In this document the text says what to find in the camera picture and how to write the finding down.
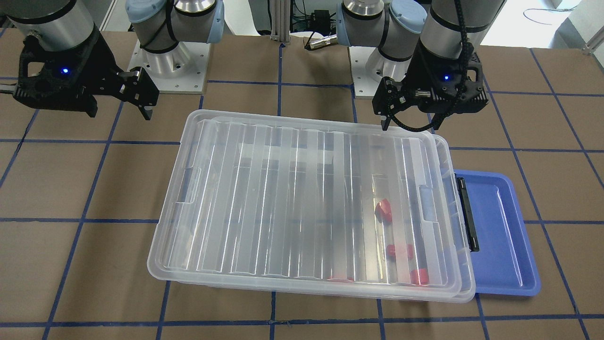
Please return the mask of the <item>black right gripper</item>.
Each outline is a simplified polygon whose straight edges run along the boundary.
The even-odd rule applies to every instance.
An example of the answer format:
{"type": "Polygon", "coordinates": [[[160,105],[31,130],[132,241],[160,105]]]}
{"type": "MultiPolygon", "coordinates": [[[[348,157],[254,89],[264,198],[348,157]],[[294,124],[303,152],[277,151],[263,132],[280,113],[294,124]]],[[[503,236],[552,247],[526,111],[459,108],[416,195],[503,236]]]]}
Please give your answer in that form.
{"type": "Polygon", "coordinates": [[[159,90],[142,67],[124,71],[95,26],[79,45],[47,51],[41,36],[29,33],[19,58],[13,98],[40,110],[79,111],[94,118],[97,95],[108,95],[136,106],[149,121],[159,90]]]}

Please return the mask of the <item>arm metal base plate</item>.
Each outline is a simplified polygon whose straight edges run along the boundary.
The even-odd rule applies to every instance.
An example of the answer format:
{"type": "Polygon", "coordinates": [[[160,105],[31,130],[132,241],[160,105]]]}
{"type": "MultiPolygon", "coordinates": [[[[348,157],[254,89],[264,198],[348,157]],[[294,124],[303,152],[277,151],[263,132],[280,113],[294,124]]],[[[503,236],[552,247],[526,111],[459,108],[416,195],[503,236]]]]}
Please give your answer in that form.
{"type": "Polygon", "coordinates": [[[202,94],[213,45],[180,42],[174,50],[154,54],[136,42],[128,67],[146,69],[162,94],[202,94]]]}
{"type": "Polygon", "coordinates": [[[388,60],[373,47],[352,46],[349,48],[349,57],[354,95],[360,99],[373,98],[384,76],[400,82],[411,62],[410,59],[402,62],[388,60]]]}

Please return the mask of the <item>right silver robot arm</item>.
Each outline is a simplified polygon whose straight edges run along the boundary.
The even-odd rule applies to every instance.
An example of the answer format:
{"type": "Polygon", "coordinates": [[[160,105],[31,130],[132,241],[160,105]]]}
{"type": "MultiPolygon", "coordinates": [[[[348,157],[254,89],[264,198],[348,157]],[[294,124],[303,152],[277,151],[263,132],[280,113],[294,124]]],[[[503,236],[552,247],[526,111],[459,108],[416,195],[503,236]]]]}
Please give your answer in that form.
{"type": "Polygon", "coordinates": [[[150,120],[160,90],[154,77],[181,75],[191,57],[186,43],[218,43],[224,33],[221,0],[128,0],[144,65],[124,70],[84,4],[77,0],[3,0],[1,12],[24,34],[17,81],[1,92],[37,110],[84,112],[96,97],[136,106],[150,120]]]}

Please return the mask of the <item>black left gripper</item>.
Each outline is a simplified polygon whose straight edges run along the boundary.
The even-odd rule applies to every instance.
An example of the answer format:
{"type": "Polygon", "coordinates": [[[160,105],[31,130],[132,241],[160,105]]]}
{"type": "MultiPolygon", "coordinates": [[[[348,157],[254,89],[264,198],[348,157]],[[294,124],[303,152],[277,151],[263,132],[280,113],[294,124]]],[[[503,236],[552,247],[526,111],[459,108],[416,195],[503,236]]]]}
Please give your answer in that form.
{"type": "Polygon", "coordinates": [[[463,47],[457,59],[436,56],[419,45],[400,82],[386,76],[381,79],[372,108],[380,116],[382,131],[394,123],[407,131],[423,132],[438,130],[453,114],[477,113],[488,103],[482,64],[473,45],[463,47]],[[396,117],[412,106],[432,114],[431,122],[411,127],[396,117]]]}

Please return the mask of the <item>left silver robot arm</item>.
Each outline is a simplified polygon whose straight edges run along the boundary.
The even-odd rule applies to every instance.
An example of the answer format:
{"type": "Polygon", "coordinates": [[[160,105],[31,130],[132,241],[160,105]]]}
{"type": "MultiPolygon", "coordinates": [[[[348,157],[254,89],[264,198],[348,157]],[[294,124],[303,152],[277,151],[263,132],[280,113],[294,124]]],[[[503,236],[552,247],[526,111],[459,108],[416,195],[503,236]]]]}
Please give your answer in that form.
{"type": "Polygon", "coordinates": [[[308,40],[309,51],[334,43],[373,48],[382,65],[372,99],[381,127],[438,130],[453,114],[488,103],[476,48],[504,0],[344,0],[335,35],[308,40]]]}

